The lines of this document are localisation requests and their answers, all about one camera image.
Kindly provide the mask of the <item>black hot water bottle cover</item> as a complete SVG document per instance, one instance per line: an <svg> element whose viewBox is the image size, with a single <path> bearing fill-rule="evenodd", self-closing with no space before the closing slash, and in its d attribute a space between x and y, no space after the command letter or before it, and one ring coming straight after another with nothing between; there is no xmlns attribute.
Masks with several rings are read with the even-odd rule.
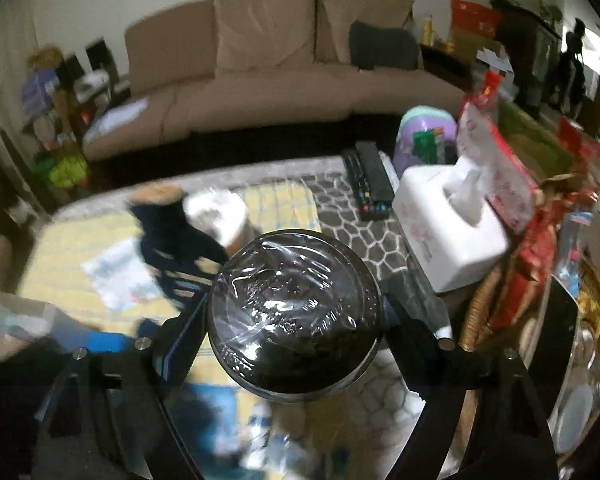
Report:
<svg viewBox="0 0 600 480"><path fill-rule="evenodd" d="M189 224L186 197L173 183L149 183L128 196L129 210L140 222L140 254L163 295L185 309L209 291L228 255L210 235Z"/></svg>

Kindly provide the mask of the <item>black lid plastic cup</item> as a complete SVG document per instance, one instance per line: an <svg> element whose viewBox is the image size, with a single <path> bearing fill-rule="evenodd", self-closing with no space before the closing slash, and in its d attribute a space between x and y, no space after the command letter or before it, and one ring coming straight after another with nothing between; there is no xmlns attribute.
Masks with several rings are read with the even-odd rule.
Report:
<svg viewBox="0 0 600 480"><path fill-rule="evenodd" d="M382 297L349 246L289 229L252 240L209 292L207 332L224 372L260 398L311 402L356 382L380 346Z"/></svg>

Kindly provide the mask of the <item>blue toilet paper roll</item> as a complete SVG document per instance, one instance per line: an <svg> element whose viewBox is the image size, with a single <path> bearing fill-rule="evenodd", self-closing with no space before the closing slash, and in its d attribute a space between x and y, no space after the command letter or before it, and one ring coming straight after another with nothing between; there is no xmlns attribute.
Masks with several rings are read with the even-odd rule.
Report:
<svg viewBox="0 0 600 480"><path fill-rule="evenodd" d="M246 203L226 188L207 188L189 194L183 200L183 209L189 224L210 235L229 256L253 240Z"/></svg>

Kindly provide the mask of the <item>white smartphone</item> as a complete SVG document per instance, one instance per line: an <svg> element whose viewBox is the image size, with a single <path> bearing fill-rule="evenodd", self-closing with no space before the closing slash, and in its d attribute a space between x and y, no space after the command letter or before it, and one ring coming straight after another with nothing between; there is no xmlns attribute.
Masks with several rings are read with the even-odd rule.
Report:
<svg viewBox="0 0 600 480"><path fill-rule="evenodd" d="M550 278L544 306L546 309L529 375L544 414L550 417L566 378L579 309L568 289L554 276Z"/></svg>

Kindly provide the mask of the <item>wicker basket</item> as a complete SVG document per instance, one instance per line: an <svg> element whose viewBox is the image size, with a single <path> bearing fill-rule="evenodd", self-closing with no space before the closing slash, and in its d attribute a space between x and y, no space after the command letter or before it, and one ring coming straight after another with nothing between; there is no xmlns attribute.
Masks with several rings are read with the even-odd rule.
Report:
<svg viewBox="0 0 600 480"><path fill-rule="evenodd" d="M499 263L479 284L460 331L469 352L512 348L527 367L553 438L558 471L567 478L600 447L600 271L580 262L573 297L551 280L512 326L490 324L504 290Z"/></svg>

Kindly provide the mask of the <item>yellow plaid tablecloth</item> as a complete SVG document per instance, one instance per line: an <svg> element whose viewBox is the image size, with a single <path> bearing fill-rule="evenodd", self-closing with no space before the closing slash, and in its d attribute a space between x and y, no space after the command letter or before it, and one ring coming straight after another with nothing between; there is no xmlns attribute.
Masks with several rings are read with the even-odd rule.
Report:
<svg viewBox="0 0 600 480"><path fill-rule="evenodd" d="M313 194L297 181L192 194L149 185L118 208L75 209L44 226L18 294L132 336L143 320L177 316L250 240L319 227Z"/></svg>

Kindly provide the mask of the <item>white tissue box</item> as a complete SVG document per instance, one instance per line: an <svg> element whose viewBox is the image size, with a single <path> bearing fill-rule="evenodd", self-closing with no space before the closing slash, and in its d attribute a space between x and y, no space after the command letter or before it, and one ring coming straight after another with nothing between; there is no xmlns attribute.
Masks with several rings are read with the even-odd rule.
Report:
<svg viewBox="0 0 600 480"><path fill-rule="evenodd" d="M506 229L484 198L481 177L466 157L402 174L392 209L437 294L481 281L508 252Z"/></svg>

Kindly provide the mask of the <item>red white snack bag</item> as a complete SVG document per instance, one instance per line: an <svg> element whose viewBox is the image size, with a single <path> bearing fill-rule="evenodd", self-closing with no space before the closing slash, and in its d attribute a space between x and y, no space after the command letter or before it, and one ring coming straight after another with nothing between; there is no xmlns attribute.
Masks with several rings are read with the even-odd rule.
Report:
<svg viewBox="0 0 600 480"><path fill-rule="evenodd" d="M492 118L473 102L463 105L456 146L480 169L483 195L502 222L515 234L524 232L535 212L538 186Z"/></svg>

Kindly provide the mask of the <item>black remote control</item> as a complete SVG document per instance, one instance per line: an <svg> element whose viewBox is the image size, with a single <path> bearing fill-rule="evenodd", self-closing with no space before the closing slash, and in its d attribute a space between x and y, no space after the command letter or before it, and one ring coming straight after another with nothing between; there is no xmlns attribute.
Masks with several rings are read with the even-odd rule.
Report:
<svg viewBox="0 0 600 480"><path fill-rule="evenodd" d="M387 220L394 191L376 144L356 142L342 153L342 160L361 220Z"/></svg>

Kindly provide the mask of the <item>purple egg toy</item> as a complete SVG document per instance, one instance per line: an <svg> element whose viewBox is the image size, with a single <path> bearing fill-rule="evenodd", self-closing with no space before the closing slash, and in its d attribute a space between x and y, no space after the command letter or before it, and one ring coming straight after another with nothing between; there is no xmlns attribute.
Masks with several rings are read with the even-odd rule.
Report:
<svg viewBox="0 0 600 480"><path fill-rule="evenodd" d="M412 107L402 117L392 164L401 177L407 168L422 165L454 165L457 123L441 108Z"/></svg>

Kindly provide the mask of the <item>paper sheet on sofa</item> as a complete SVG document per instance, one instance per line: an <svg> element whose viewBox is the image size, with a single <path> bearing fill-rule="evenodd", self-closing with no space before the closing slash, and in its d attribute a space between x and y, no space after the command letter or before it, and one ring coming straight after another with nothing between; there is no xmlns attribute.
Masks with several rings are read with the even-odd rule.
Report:
<svg viewBox="0 0 600 480"><path fill-rule="evenodd" d="M130 104L125 104L108 110L97 118L84 134L83 143L89 144L112 133L123 126L129 125L140 117L149 105L149 99L143 98Z"/></svg>

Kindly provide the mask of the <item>brown fabric sofa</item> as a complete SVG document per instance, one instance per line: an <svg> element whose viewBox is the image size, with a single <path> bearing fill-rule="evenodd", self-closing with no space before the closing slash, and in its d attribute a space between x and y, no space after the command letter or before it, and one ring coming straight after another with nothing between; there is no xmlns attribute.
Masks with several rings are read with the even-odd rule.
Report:
<svg viewBox="0 0 600 480"><path fill-rule="evenodd" d="M199 0L152 14L125 32L140 112L87 133L84 154L101 162L193 134L460 109L460 89L420 66L355 63L355 24L410 36L412 0Z"/></svg>

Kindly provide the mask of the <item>dark green cushion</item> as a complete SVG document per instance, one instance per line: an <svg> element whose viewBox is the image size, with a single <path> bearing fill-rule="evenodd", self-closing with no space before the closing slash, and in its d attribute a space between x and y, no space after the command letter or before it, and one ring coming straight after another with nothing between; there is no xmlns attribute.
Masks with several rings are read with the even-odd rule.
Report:
<svg viewBox="0 0 600 480"><path fill-rule="evenodd" d="M379 28L355 21L349 30L351 64L360 70L377 67L417 70L419 46L403 28Z"/></svg>

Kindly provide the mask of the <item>red gift boxes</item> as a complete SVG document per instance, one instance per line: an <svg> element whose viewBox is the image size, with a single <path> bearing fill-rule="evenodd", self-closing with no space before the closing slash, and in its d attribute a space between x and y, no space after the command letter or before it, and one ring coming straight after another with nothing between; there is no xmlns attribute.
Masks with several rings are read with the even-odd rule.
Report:
<svg viewBox="0 0 600 480"><path fill-rule="evenodd" d="M451 0L451 12L450 40L456 58L471 63L482 49L501 53L502 45L495 40L500 12L465 0Z"/></svg>

